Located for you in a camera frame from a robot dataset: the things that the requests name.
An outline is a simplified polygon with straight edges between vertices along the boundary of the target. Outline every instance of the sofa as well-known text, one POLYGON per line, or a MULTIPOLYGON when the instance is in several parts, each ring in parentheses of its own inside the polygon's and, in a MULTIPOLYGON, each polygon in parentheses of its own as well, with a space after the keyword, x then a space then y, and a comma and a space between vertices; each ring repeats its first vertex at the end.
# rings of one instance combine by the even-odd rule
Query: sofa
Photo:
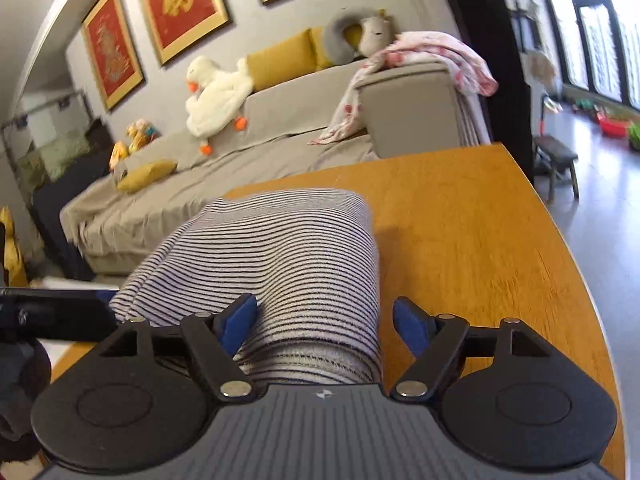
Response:
POLYGON ((365 79, 358 91, 366 130, 334 144, 309 145, 329 125, 361 65, 328 68, 252 94, 242 110, 247 129, 236 132, 229 126, 212 137, 210 156, 200 153, 199 140, 186 130, 155 140, 62 209, 67 240, 95 272, 129 274, 175 228, 235 187, 380 156, 487 142, 481 115, 469 120, 446 67, 432 62, 410 74, 398 68, 365 79), (414 110, 389 105, 405 101, 403 81, 407 91, 422 96, 410 99, 414 110), (474 126, 480 123, 483 132, 474 126), (175 173, 134 194, 118 191, 125 172, 161 159, 174 160, 175 173))

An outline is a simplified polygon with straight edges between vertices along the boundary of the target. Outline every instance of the red painting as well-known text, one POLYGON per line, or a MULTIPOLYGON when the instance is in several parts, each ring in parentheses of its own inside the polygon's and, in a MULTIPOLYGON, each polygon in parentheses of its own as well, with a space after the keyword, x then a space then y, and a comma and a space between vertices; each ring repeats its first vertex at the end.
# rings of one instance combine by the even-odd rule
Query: red painting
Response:
POLYGON ((84 19, 82 33, 102 102, 111 110, 145 78, 120 0, 98 0, 84 19))
POLYGON ((145 17, 164 64, 228 22, 222 0, 142 0, 145 17))
POLYGON ((104 92, 110 97, 135 73, 115 0, 104 3, 87 23, 86 31, 104 92))

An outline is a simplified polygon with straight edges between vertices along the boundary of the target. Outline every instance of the green plant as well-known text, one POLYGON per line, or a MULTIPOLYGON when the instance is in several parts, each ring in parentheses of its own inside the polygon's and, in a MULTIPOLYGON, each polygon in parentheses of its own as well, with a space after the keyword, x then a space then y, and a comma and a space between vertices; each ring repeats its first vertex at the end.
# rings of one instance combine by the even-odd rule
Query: green plant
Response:
POLYGON ((626 130, 629 132, 629 139, 640 143, 640 124, 633 123, 626 130))
POLYGON ((636 150, 640 150, 640 124, 633 123, 626 130, 629 133, 629 142, 636 150))

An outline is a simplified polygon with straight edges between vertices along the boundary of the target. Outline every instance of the dark cloth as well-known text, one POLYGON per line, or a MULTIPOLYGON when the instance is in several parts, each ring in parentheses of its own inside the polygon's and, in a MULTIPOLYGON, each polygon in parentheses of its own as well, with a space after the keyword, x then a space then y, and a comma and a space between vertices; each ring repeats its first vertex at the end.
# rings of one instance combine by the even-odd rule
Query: dark cloth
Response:
POLYGON ((60 211, 90 184, 109 174, 110 156, 111 150, 83 155, 57 181, 33 193, 31 216, 42 235, 47 256, 74 280, 90 281, 95 273, 78 248, 66 241, 60 211))
POLYGON ((489 66, 500 88, 485 101, 493 140, 503 143, 533 182, 531 95, 504 0, 448 0, 462 41, 489 66))

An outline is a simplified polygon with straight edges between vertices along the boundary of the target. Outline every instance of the ceiling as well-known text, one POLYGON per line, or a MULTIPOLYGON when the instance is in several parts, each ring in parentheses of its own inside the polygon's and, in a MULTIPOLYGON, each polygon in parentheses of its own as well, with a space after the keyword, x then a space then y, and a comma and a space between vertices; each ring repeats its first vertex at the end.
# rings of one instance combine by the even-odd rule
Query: ceiling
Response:
POLYGON ((67 0, 40 47, 25 89, 33 91, 43 82, 66 72, 65 50, 96 0, 67 0))
POLYGON ((33 91, 66 73, 64 51, 96 0, 0 0, 0 123, 33 91))

